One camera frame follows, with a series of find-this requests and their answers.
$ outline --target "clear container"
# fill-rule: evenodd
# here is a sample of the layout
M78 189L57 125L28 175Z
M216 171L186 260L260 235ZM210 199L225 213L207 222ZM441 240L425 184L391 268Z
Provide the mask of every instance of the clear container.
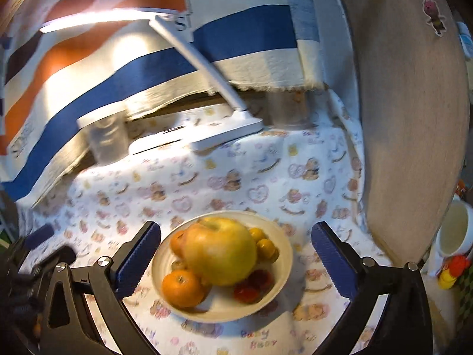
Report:
M99 165L112 164L128 155L129 140L122 103L113 103L90 112L78 119L77 124L84 130Z
M312 127L307 92L267 92L266 95L275 128L302 130Z

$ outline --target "cream-colored bowl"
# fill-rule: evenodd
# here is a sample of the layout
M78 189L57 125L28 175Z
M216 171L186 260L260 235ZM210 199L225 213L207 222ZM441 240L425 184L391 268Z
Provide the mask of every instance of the cream-colored bowl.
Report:
M233 298L233 287L213 286L209 296L194 309L181 310L171 306L161 293L161 283L163 278L171 273L171 264L177 258L172 253L169 246L171 236L177 231L185 230L198 218L204 216L219 216L238 220L247 228L261 228L269 239L273 241L279 249L279 258L274 263L261 263L256 268L265 268L273 273L274 286L263 296L263 298L254 304L244 304ZM244 318L251 315L271 302L286 284L292 269L292 246L282 229L271 220L250 212L243 211L217 211L193 218L175 230L173 230L162 242L156 251L152 264L151 276L154 287L161 299L161 302L172 312L186 319L201 323L223 323Z

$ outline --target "green checkered fabric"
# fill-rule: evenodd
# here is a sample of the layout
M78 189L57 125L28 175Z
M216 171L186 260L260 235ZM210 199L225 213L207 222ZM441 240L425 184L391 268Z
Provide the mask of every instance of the green checkered fabric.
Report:
M460 287L460 314L457 330L460 330L473 313L473 265L458 278L457 284Z

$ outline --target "bowl of fruit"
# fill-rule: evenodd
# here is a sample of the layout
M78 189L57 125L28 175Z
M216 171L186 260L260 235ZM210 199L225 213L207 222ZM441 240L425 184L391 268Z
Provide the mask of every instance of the bowl of fruit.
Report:
M292 255L275 222L250 212L212 212L181 224L161 242L151 276L175 314L222 323L271 302L289 278Z

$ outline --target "wooden board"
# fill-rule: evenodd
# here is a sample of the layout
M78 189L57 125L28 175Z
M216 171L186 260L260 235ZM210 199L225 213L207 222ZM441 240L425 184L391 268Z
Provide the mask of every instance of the wooden board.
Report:
M445 0L447 31L422 0L343 0L359 71L368 226L396 264L418 261L450 203L464 157L468 87Z

